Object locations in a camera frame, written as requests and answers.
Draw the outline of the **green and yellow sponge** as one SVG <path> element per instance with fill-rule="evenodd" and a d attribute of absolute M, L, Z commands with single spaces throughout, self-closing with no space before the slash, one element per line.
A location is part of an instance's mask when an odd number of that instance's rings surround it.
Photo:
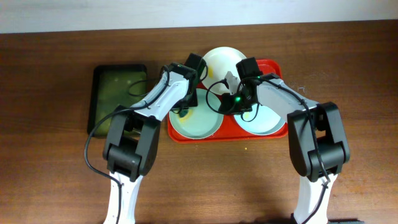
<path fill-rule="evenodd" d="M 177 118 L 181 123 L 184 123 L 190 119 L 192 114 L 193 114 L 192 109 L 184 109 L 184 110 L 181 110 L 181 112 L 179 112 Z"/>

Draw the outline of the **light green plate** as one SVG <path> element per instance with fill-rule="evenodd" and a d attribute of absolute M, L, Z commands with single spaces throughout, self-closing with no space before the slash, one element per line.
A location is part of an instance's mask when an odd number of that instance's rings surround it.
<path fill-rule="evenodd" d="M 191 107 L 193 114 L 190 119 L 181 123 L 177 116 L 178 114 L 170 112 L 169 120 L 172 127 L 180 135 L 189 139 L 205 139 L 214 134 L 223 122 L 224 115 L 212 111 L 206 102 L 209 102 L 212 108 L 219 107 L 221 101 L 212 92 L 208 94 L 208 101 L 206 101 L 207 90 L 196 89 L 198 106 Z"/>

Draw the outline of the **white plate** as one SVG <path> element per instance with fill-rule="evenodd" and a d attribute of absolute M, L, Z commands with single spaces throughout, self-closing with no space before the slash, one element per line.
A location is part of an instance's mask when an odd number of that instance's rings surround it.
<path fill-rule="evenodd" d="M 217 47 L 210 50 L 203 57 L 208 72 L 204 71 L 202 73 L 202 78 L 207 75 L 202 84 L 205 88 L 209 88 L 212 84 L 225 79 L 228 71 L 239 77 L 236 65 L 245 58 L 246 56 L 242 52 L 232 47 Z M 225 84 L 219 83 L 211 88 L 211 92 L 216 95 L 222 95 L 223 93 L 229 93 L 229 90 Z"/>

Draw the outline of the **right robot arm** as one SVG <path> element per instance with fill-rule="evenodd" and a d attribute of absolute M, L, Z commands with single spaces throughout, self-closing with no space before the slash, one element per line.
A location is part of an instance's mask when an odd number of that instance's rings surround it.
<path fill-rule="evenodd" d="M 309 100 L 275 73 L 263 74 L 254 57 L 237 63 L 238 77 L 228 72 L 221 83 L 219 113 L 243 114 L 252 105 L 266 106 L 288 126 L 289 153 L 300 176 L 298 202 L 291 223 L 328 223 L 331 188 L 350 159 L 340 111 L 332 102 Z"/>

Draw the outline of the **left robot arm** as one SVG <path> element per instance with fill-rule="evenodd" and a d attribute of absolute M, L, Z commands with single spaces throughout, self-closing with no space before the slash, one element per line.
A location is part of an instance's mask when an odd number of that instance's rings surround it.
<path fill-rule="evenodd" d="M 205 68 L 203 57 L 191 53 L 185 63 L 165 66 L 142 100 L 116 110 L 103 151 L 111 177 L 105 223 L 135 223 L 139 187 L 154 164 L 161 122 L 172 110 L 197 106 L 196 87 Z"/>

